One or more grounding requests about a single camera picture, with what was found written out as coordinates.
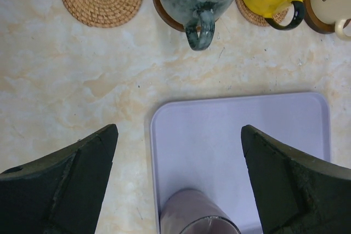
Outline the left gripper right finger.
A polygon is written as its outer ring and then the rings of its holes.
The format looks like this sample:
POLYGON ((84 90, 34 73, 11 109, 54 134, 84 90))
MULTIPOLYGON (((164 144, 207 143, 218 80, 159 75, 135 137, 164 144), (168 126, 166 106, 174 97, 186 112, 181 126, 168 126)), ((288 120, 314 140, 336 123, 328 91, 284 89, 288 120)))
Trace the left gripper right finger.
POLYGON ((241 129, 263 233, 350 233, 350 169, 241 129))

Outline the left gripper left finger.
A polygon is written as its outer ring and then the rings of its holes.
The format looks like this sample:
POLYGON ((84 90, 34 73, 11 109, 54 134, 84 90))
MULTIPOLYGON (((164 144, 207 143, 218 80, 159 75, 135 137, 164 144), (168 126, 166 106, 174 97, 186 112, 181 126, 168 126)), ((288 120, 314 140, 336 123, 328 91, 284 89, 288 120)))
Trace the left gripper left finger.
POLYGON ((118 139, 115 124, 1 173, 1 233, 94 233, 118 139))

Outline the purple glass mug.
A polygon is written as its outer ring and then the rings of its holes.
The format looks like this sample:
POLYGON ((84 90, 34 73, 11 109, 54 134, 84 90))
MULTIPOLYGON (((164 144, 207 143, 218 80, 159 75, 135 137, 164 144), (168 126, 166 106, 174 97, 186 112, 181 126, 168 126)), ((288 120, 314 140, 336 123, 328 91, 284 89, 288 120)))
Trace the purple glass mug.
POLYGON ((161 233, 240 233, 238 227, 204 193, 185 189, 165 203, 161 233))

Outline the cream mug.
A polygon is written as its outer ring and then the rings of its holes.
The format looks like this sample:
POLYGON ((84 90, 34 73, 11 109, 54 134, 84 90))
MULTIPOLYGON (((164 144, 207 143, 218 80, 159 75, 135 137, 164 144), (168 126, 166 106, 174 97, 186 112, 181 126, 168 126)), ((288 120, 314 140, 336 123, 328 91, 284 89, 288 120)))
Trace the cream mug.
POLYGON ((350 0, 310 0, 314 24, 320 32, 334 32, 340 39, 350 41, 344 31, 350 21, 350 0))

